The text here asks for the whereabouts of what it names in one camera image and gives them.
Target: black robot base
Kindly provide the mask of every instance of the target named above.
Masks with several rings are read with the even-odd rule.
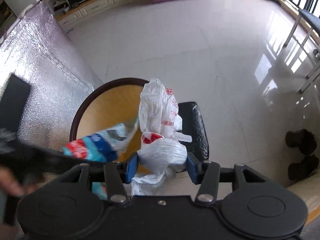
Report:
[[[307,219],[299,197],[245,165],[221,168],[188,153],[187,171],[201,184],[195,201],[190,196],[129,198],[123,183],[134,172],[130,163],[126,167],[82,163],[23,198],[17,219],[27,239],[300,239]],[[90,191],[93,181],[105,182],[108,201]],[[220,182],[231,182],[233,192],[217,201]]]

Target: hand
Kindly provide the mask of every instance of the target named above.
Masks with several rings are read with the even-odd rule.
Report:
[[[4,190],[11,196],[21,197],[31,194],[36,189],[35,185],[23,187],[8,168],[0,166],[0,190]]]

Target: person's arm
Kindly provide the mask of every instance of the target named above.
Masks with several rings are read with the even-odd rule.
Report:
[[[12,172],[3,166],[0,166],[0,190],[15,197],[21,197],[25,194],[25,189],[20,185]]]

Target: chair leg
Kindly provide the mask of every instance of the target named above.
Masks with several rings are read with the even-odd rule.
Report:
[[[306,76],[306,79],[309,79],[318,69],[320,68],[320,61],[317,63],[316,67],[310,71],[310,73]]]
[[[318,76],[320,75],[320,68],[318,68],[312,76],[304,83],[304,85],[299,89],[299,93],[303,93],[309,86],[310,84],[315,81]]]
[[[308,41],[311,33],[313,32],[313,28],[310,28],[310,30],[308,31],[307,36],[304,38],[303,42],[301,43],[302,46],[304,46],[306,44],[306,42]]]
[[[296,18],[296,21],[295,21],[295,23],[294,23],[294,25],[293,25],[293,27],[292,27],[292,30],[291,30],[291,32],[290,32],[287,40],[285,41],[285,43],[284,43],[284,45],[283,45],[284,47],[288,46],[289,41],[291,40],[291,38],[292,38],[295,30],[297,29],[297,27],[298,27],[298,25],[299,25],[300,19],[301,19],[301,15],[299,14],[299,15],[297,16],[297,18]]]

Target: white tile floor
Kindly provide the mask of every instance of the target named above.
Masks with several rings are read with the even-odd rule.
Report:
[[[310,56],[294,39],[281,49],[293,22],[266,0],[179,0],[105,11],[69,36],[104,82],[157,77],[179,102],[197,101],[210,160],[247,163],[289,186],[288,165],[303,155],[285,145],[286,132],[320,135],[318,90],[312,84],[296,93],[312,69],[313,44],[304,47]],[[301,42],[306,33],[298,27],[295,35]],[[197,189],[183,173],[167,193],[194,196]],[[219,197],[230,191],[221,185]]]

